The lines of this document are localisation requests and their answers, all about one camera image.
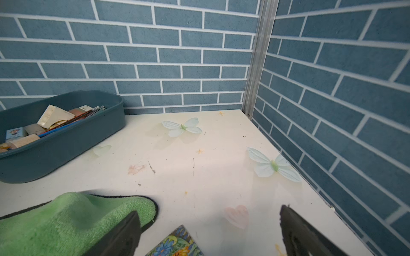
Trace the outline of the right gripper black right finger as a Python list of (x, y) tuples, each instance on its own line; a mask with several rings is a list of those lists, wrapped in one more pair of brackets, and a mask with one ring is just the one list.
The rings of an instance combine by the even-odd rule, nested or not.
[(281, 206), (280, 227), (289, 256), (347, 256), (289, 206)]

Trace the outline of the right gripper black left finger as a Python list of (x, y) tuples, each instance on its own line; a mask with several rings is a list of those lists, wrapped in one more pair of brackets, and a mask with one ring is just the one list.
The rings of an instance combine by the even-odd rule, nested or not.
[(142, 234), (138, 213), (132, 211), (84, 256), (133, 256)]

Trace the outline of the green microfiber cloth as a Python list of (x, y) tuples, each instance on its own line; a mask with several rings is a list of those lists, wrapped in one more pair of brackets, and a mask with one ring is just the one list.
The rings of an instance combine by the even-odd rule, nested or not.
[(145, 231), (159, 207), (144, 196), (65, 193), (2, 216), (1, 255), (82, 256), (133, 211)]

